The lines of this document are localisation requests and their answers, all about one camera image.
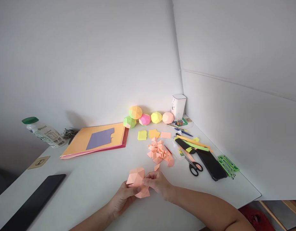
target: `scissor handle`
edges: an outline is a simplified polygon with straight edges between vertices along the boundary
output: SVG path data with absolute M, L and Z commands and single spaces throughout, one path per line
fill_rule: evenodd
M 200 171 L 200 172 L 202 172 L 203 171 L 203 168 L 202 168 L 202 166 L 199 164 L 199 163 L 197 163 L 197 162 L 193 162 L 193 165 L 196 167 L 196 169 L 198 170 L 198 171 Z
M 191 171 L 191 173 L 192 173 L 194 176 L 199 176 L 199 172 L 198 172 L 197 168 L 194 168 L 191 164 L 190 164 L 190 171 Z

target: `green sticky note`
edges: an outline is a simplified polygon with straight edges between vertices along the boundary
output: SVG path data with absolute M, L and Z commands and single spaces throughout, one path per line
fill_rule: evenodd
M 199 138 L 196 137 L 196 138 L 193 139 L 193 141 L 199 142 Z
M 146 140 L 147 139 L 147 131 L 139 131 L 138 132 L 138 136 L 137 136 L 138 140 Z
M 205 148 L 205 147 L 202 147 L 202 146 L 198 146 L 198 145 L 192 144 L 192 143 L 190 143 L 190 142 L 188 142 L 188 141 L 185 141 L 185 140 L 183 140 L 183 141 L 184 141 L 185 143 L 187 143 L 189 146 L 192 146 L 192 147 L 194 147 L 194 148 L 201 149 L 201 150 L 204 150 L 204 151 L 209 151 L 208 148 Z

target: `glue stick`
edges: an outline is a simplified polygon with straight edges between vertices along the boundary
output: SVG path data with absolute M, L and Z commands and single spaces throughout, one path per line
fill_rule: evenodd
M 175 157 L 176 157 L 178 160 L 184 159 L 185 156 L 184 156 L 184 154 L 183 154 L 181 148 L 178 147 L 178 145 L 176 144 L 175 141 L 173 141 L 173 147 L 176 148 L 176 149 L 178 150 L 178 153 L 177 153 L 176 151 L 173 152 L 174 155 L 175 155 Z

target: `smartphone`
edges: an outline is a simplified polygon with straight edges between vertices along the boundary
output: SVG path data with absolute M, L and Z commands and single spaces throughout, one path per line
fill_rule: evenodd
M 0 231 L 27 230 L 65 176 L 65 174 L 48 176 Z
M 220 164 L 210 151 L 197 149 L 196 152 L 198 153 L 203 164 L 206 166 L 213 180 L 218 181 L 219 179 L 227 177 L 227 173 L 220 166 Z

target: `black phone case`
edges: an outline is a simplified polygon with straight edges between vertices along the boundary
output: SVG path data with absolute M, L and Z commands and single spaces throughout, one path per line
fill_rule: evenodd
M 221 167 L 221 169 L 224 171 L 224 176 L 223 177 L 220 177 L 220 178 L 215 178 L 214 176 L 213 176 L 213 174 L 211 173 L 211 171 L 210 171 L 210 169 L 209 169 L 209 166 L 207 166 L 206 165 L 206 163 L 204 162 L 204 160 L 201 158 L 201 156 L 200 156 L 200 152 L 198 151 L 198 150 L 196 150 L 196 152 L 197 152 L 197 154 L 198 154 L 198 156 L 200 157 L 200 159 L 201 159 L 201 161 L 203 162 L 203 164 L 205 165 L 205 167 L 206 167 L 206 169 L 208 170 L 208 172 L 209 172 L 209 174 L 211 175 L 211 177 L 212 177 L 212 179 L 214 180 L 214 181 L 218 181 L 218 180 L 220 180 L 220 179 L 223 179 L 223 178 L 226 178 L 228 175 L 227 175 L 227 173 L 225 172 L 225 170 Z
M 48 176 L 0 231 L 27 230 L 65 176 L 65 174 Z

